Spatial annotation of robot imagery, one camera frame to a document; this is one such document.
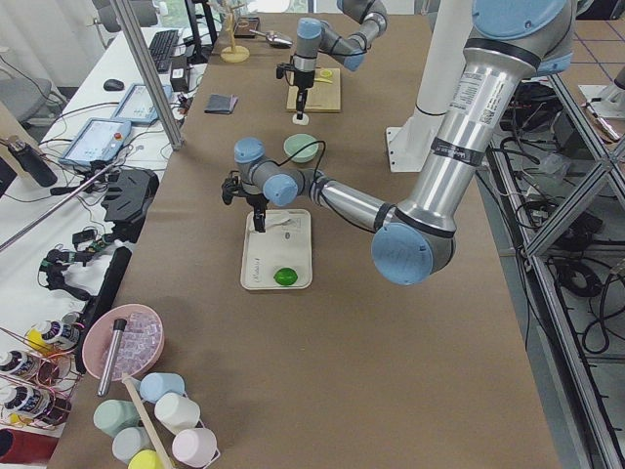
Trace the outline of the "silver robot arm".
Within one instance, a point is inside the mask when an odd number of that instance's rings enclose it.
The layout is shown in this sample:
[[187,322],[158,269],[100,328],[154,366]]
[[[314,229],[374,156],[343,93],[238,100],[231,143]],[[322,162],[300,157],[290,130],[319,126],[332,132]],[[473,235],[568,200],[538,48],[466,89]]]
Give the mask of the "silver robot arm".
[[306,120],[305,106],[308,92],[313,87],[319,53],[328,55],[350,71],[356,71],[373,41],[387,30],[387,10],[382,1],[338,1],[337,8],[359,24],[356,32],[342,36],[328,21],[315,18],[298,21],[295,53],[289,63],[297,88],[294,122]]
[[373,262],[387,280],[425,280],[454,254],[455,211],[520,82],[569,66],[576,10],[572,1],[473,3],[463,72],[416,185],[400,203],[386,203],[318,170],[284,168],[251,137],[234,147],[244,196],[261,206],[284,206],[305,194],[373,233]]

